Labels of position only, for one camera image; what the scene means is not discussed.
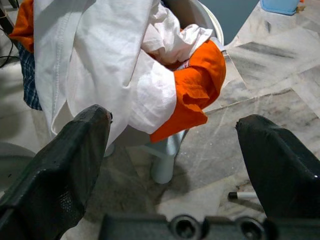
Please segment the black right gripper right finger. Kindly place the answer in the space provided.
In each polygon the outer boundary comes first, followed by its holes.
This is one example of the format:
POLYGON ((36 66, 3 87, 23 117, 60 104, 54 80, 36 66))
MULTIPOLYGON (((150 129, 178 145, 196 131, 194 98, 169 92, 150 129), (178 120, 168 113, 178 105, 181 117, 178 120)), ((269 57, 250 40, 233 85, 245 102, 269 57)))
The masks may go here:
POLYGON ((252 114, 236 123, 250 182, 269 218, 320 217, 320 161, 288 129, 252 114))

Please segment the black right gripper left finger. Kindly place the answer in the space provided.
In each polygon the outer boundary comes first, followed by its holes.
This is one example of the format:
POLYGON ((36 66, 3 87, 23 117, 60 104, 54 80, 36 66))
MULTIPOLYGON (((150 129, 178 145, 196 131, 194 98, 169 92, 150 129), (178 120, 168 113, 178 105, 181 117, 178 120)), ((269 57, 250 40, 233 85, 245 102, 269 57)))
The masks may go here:
POLYGON ((0 200, 3 240, 59 240, 83 218, 113 116, 92 105, 68 122, 0 200))

